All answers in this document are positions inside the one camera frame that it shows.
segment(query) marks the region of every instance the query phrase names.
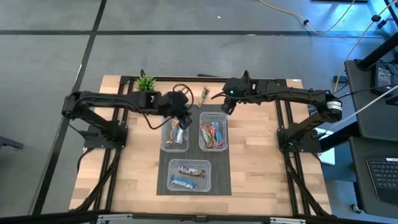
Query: blue wrapper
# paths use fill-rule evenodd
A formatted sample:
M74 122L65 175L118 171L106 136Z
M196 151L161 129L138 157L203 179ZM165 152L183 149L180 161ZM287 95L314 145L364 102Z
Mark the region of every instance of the blue wrapper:
M218 126L218 122L213 121L213 122L211 122L211 125L216 127L216 141L217 142L222 142L223 141L223 137L221 137L220 127Z
M174 175L172 176L172 184L177 184L186 188L189 188L191 190L196 190L197 185L189 180L185 180L183 178L178 178L178 177L174 177Z

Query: white cable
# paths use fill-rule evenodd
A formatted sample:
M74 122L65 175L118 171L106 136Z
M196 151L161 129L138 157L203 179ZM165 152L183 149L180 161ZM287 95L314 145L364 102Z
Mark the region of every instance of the white cable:
M378 14L378 16L380 16L386 9L388 9L388 7L390 7L390 6L391 6L392 4L394 4L396 1L398 1L398 0L392 1L388 6L386 6L386 7ZM346 57L346 60L344 60L344 61L347 61L347 60L348 60L348 57L351 55L351 53L353 53L355 47L356 47L356 46L359 44L359 42L363 39L363 37L365 36L365 33L368 31L368 29L369 29L373 24L374 24L374 22L372 21L371 24L368 26L368 28L366 28L366 30L363 32L361 38L359 38L358 42L354 45L354 47L353 47L353 48L351 49L351 51L348 53L348 55L347 55L347 57ZM336 90L337 90L338 80L340 79L340 76L341 76L341 74L343 73L343 70L344 70L344 64L343 64L343 68L341 68L340 72L338 73L337 80L336 80L336 85L335 85L335 89L333 90L333 92L336 92Z
M304 19L304 17L298 15L297 13L290 12L290 11L284 10L284 9L279 9L279 8L277 8L277 7L275 7L275 6L271 6L270 4L264 2L263 0L259 0L259 1L260 1L261 3L263 3L263 4L265 4L266 6L270 7L271 9L275 9L276 11L279 11L279 12L284 12L284 13L288 13L288 14L293 15L293 16L297 16L297 17L301 18L303 21L306 21L306 19ZM340 20L343 19L343 17L347 14L347 12L348 12L349 9L351 8L351 6L353 6L354 3L355 3L355 0L353 0L353 1L351 2L351 4L348 6L347 10L346 10L346 11L344 12L344 14L340 17L340 19L338 19L337 22L336 22L333 26L331 26L329 29L327 29L326 31L321 31L321 32L316 31L315 29L312 28L312 26L310 25L309 22L308 22L306 25L308 25L308 27L309 27L314 33L316 33L316 34L326 34L326 33L329 32L331 29L333 29L333 28L340 22Z
M369 107L370 105L372 105L374 102L376 102L377 100L380 100L381 98L383 98L384 96L386 96L388 93L390 93L391 91L394 91L396 88L398 88L398 85L396 85L394 88L391 88L389 91L383 93L381 96L377 97L376 99L374 99L372 102L368 103L366 106L362 107L360 110L358 110L357 112L349 115L346 119L337 122L336 124L332 125L330 128L328 128L324 133L326 133L327 131L329 131L330 129L334 128L335 126L344 123L346 120L352 118L353 116L357 115L358 113L360 113L362 110L365 110L367 107Z

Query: small item on table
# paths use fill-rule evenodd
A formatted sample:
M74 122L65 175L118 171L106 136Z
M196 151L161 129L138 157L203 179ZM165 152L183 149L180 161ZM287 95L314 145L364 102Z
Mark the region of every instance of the small item on table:
M198 102L198 106L199 106L199 107L202 106L204 100L205 100L206 97L207 97L207 94L209 94L209 88L204 87L204 88L203 88L203 91L202 91L202 93L201 93L201 95L200 95L199 102Z
M216 126L203 124L200 128L208 149L218 149L224 143L221 133Z
M192 181L185 180L183 178L174 177L174 175L172 176L171 179L172 179L172 184L177 184L179 186L186 187L191 190L196 190L197 188L197 185Z
M178 166L178 172L180 174L191 175L194 177L202 177L205 178L206 172L204 170L189 168L185 166Z
M172 119L171 121L172 125L171 125L170 135L169 139L166 141L166 145L171 145L175 143L182 144L184 130L182 130L178 125L177 119Z

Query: floor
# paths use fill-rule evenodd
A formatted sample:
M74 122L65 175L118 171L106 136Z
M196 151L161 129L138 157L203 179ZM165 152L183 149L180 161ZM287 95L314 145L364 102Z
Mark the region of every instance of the floor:
M84 72L81 90L98 91L103 75L195 76L198 73L240 77L249 70L258 78L297 78L305 88L332 89L348 52L367 28L382 0L355 4L328 35L308 35L301 22L255 0L109 0L95 26L101 0L0 1L0 136L23 142L23 150L0 151L0 217L29 213L37 184L60 124L63 98L76 75ZM305 15L312 26L325 30L348 4L311 0L273 1L272 4ZM51 30L207 30L185 35L59 35ZM5 30L41 30L20 33ZM263 35L210 35L216 30L261 30ZM350 58L363 58L397 32L393 22L376 25ZM384 60L391 60L392 54ZM349 92L344 89L340 94ZM344 116L353 112L344 98ZM78 121L77 128L86 125ZM68 210L82 153L82 138L69 129L43 209ZM352 184L326 180L333 214L342 218L396 223L390 218L353 213ZM153 223L134 220L133 223ZM158 221L159 223L177 223Z

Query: desk caster wheel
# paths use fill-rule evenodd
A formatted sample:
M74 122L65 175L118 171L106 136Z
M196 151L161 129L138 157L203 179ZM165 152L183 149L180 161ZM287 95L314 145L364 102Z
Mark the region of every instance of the desk caster wheel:
M358 208L358 205L357 205L357 204L352 204L352 205L351 205L351 209L352 209L355 213L357 213L357 214L361 214L361 213L362 213L362 210L360 210L360 209Z

